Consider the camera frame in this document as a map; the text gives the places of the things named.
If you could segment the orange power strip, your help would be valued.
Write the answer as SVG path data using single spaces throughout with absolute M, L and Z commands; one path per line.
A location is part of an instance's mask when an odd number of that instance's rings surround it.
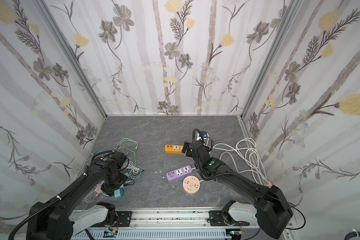
M 166 145 L 165 153 L 167 154 L 183 154 L 183 146 L 180 145 Z

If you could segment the pink round power strip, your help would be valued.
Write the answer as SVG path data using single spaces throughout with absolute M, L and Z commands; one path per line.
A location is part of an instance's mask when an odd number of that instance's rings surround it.
M 195 176 L 187 176 L 183 180 L 183 189 L 188 195 L 194 195 L 200 189 L 200 180 Z

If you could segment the purple power strip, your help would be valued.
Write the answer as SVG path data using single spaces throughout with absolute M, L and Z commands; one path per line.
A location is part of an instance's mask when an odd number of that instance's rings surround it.
M 171 183 L 191 175 L 192 172 L 193 172 L 193 168 L 190 165 L 187 165 L 185 167 L 166 173 L 166 177 L 168 182 Z

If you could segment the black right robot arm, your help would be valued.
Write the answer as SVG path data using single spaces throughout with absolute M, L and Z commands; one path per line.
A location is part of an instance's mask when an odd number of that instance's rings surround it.
M 211 157 L 202 140 L 184 142 L 182 153 L 193 158 L 204 181 L 225 184 L 247 198 L 257 210 L 255 218 L 258 225 L 267 235 L 274 239 L 281 236 L 293 217 L 293 211 L 281 189 L 257 184 L 235 172 L 223 161 Z

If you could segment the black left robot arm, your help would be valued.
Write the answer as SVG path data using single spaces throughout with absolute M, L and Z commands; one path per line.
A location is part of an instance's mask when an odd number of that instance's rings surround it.
M 123 166 L 128 157 L 112 150 L 98 153 L 85 166 L 81 177 L 46 203 L 38 202 L 30 210 L 27 240 L 69 240 L 83 229 L 71 218 L 76 206 L 99 183 L 101 190 L 112 197 L 128 179 Z

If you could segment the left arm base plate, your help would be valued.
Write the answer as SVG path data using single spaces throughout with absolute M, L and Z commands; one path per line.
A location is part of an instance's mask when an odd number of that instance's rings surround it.
M 132 213 L 132 211 L 115 211 L 115 216 L 111 218 L 110 228 L 129 227 Z

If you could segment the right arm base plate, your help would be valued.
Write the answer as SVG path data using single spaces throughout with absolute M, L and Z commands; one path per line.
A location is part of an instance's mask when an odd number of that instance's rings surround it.
M 209 211 L 208 222 L 211 227 L 225 227 L 228 226 L 227 222 L 223 218 L 223 212 L 221 210 Z

